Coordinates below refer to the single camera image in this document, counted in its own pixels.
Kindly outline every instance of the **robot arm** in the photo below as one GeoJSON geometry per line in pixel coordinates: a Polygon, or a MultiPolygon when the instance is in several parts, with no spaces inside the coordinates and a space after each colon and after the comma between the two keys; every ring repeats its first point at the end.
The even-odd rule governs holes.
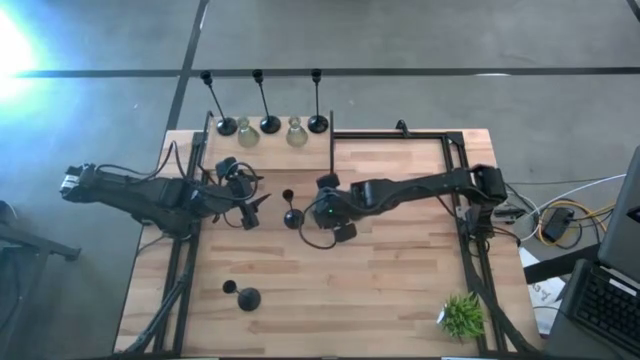
{"type": "Polygon", "coordinates": [[[403,202],[452,193],[464,195],[471,203],[466,214],[469,231],[490,237],[491,212],[507,199],[501,171],[485,165],[405,181],[371,179],[351,184],[349,191],[336,189],[340,183],[335,174],[318,179],[317,184],[313,217],[320,228],[333,230],[336,242],[356,236],[352,221],[382,214],[403,202]]]}
{"type": "Polygon", "coordinates": [[[258,226],[258,205],[268,196],[251,203],[252,183],[259,177],[238,170],[234,158],[216,166],[225,185],[201,184],[185,178],[137,179],[101,170],[94,164],[69,167],[62,182],[62,198],[75,203],[100,202],[125,211],[138,222],[153,222],[163,232],[177,238],[191,234],[199,219],[224,214],[234,208],[242,212],[246,230],[258,226]]]}

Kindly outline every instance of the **black stand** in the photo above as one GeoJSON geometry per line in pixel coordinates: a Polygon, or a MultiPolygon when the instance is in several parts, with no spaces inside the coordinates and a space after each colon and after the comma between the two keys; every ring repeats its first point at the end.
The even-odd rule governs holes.
{"type": "Polygon", "coordinates": [[[304,224],[302,211],[293,208],[293,190],[286,189],[282,192],[282,198],[289,203],[289,210],[284,214],[284,225],[291,230],[297,230],[304,224]]]}
{"type": "Polygon", "coordinates": [[[321,134],[329,128],[329,120],[326,117],[320,115],[320,105],[318,101],[318,84],[320,83],[320,79],[322,78],[322,70],[313,69],[311,70],[311,79],[316,84],[316,114],[309,118],[307,123],[307,127],[309,131],[314,134],[321,134]]]}
{"type": "MultiPolygon", "coordinates": [[[[220,112],[220,116],[222,117],[222,119],[218,120],[218,123],[216,124],[216,129],[218,130],[218,134],[222,136],[233,135],[236,132],[236,130],[238,130],[238,123],[236,122],[236,119],[224,116],[224,113],[222,112],[222,108],[220,107],[220,103],[218,102],[218,97],[216,96],[216,93],[213,91],[213,86],[212,86],[213,79],[211,78],[211,72],[210,71],[201,72],[200,79],[209,88],[209,91],[211,92],[211,96],[213,96],[213,100],[216,102],[216,106],[218,107],[218,111],[220,112]]],[[[209,116],[213,117],[213,113],[211,111],[209,111],[209,116]]]]}
{"type": "Polygon", "coordinates": [[[262,70],[253,70],[252,75],[253,80],[258,84],[258,87],[260,88],[260,95],[262,95],[262,104],[264,104],[264,112],[267,114],[267,116],[262,118],[262,121],[260,121],[260,129],[265,134],[275,134],[278,132],[278,130],[280,130],[280,119],[277,116],[269,115],[267,100],[264,97],[264,90],[262,89],[262,82],[264,81],[262,70]]]}
{"type": "Polygon", "coordinates": [[[238,307],[244,311],[253,311],[260,306],[262,296],[255,288],[246,288],[238,291],[236,282],[227,280],[222,284],[222,291],[225,294],[238,294],[238,307]]]}

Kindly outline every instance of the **potted plant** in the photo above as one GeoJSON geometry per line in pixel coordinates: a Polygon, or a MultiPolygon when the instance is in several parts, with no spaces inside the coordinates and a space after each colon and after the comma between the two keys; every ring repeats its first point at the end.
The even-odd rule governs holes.
{"type": "Polygon", "coordinates": [[[482,308],[475,293],[451,295],[438,317],[438,324],[449,336],[462,342],[484,334],[482,308]]]}

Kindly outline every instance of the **gray floor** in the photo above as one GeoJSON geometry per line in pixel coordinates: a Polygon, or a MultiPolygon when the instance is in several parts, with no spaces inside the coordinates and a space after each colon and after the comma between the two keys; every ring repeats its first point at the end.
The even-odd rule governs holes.
{"type": "MultiPolygon", "coordinates": [[[[8,18],[41,70],[182,67],[198,0],[9,1],[8,18]]],[[[624,0],[212,0],[194,68],[640,66],[640,24],[624,0]]],[[[0,199],[19,226],[83,248],[52,259],[21,359],[111,351],[140,226],[101,205],[58,194],[82,162],[141,170],[157,161],[177,78],[30,79],[0,99],[0,199]]],[[[262,111],[251,79],[215,83],[227,114],[262,111]]],[[[313,111],[307,78],[267,78],[270,109],[313,111]]],[[[640,76],[325,77],[321,108],[338,128],[491,130],[509,181],[568,180],[625,171],[640,143],[640,76]]],[[[200,129],[212,107],[191,79],[177,128],[200,129]]],[[[591,207],[619,182],[576,194],[591,207]]],[[[521,186],[543,202],[572,185],[521,186]]],[[[584,244],[593,241],[591,236],[584,244]]],[[[535,255],[556,249],[527,243],[535,255]]]]}

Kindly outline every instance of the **wooden tabletop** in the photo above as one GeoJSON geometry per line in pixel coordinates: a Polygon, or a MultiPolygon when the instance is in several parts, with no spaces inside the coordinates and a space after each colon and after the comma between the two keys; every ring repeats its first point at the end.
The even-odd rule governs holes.
{"type": "MultiPolygon", "coordinates": [[[[459,131],[464,133],[470,165],[496,164],[487,130],[459,131]]],[[[165,151],[176,140],[186,162],[192,134],[168,132],[165,151]]],[[[336,140],[334,156],[341,188],[370,178],[402,180],[445,171],[441,145],[431,140],[336,140]]],[[[173,165],[167,166],[164,176],[177,175],[173,165]]],[[[475,342],[461,344],[436,325],[446,299],[467,289],[455,224],[436,200],[405,203],[365,218],[357,224],[355,239],[321,251],[305,245],[296,231],[284,226],[288,205],[281,194],[292,189],[294,207],[304,209],[315,195],[315,179],[326,171],[259,174],[265,179],[258,195],[272,196],[260,207],[258,228],[244,231],[222,221],[205,222],[184,356],[477,355],[475,342]],[[254,312],[240,310],[236,297],[222,292],[226,280],[236,281],[240,288],[257,288],[262,294],[260,307],[254,312]]],[[[228,218],[239,223],[235,212],[228,218]]],[[[318,244],[332,239],[313,226],[309,215],[304,232],[318,244]]],[[[146,228],[141,245],[158,235],[157,229],[146,228]]],[[[525,337],[539,346],[516,245],[500,235],[490,241],[499,303],[525,337]]],[[[116,350],[131,344],[157,310],[170,248],[169,241],[161,242],[137,258],[116,350]]],[[[495,349],[488,318],[485,329],[489,348],[495,349]]],[[[172,331],[170,324],[168,339],[172,331]]]]}

